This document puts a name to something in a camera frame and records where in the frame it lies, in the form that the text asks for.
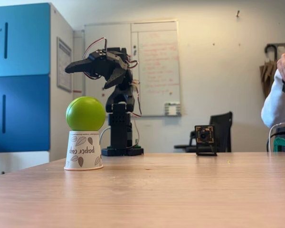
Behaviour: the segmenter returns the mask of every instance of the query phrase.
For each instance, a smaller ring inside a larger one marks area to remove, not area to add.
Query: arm
[[[270,94],[262,108],[262,120],[267,127],[285,122],[285,93],[282,91],[282,76],[277,70]]]

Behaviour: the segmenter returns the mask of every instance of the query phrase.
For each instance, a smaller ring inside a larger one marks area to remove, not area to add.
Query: cabinet handle
[[[9,24],[5,22],[4,58],[8,57],[8,29],[9,29]]]
[[[6,95],[2,98],[2,133],[5,134],[5,119],[6,119]]]

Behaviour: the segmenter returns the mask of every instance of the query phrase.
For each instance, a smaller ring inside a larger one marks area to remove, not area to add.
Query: green stress ball
[[[105,122],[105,109],[97,99],[81,96],[67,107],[66,121],[73,131],[98,131]]]

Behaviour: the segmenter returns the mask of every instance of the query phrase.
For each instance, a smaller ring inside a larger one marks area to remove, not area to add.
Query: paper cup
[[[70,131],[65,170],[96,170],[103,167],[99,132]]]

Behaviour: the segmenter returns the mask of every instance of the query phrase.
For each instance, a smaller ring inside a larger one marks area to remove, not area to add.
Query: office chair
[[[232,112],[220,115],[212,115],[210,117],[210,125],[215,126],[215,141],[217,143],[217,152],[231,152],[231,135],[230,129],[232,126]],[[195,131],[190,132],[190,140],[188,145],[175,145],[175,149],[184,149],[188,153],[195,153],[196,146],[192,145],[192,140],[195,139]],[[199,152],[210,152],[209,146],[199,147]]]

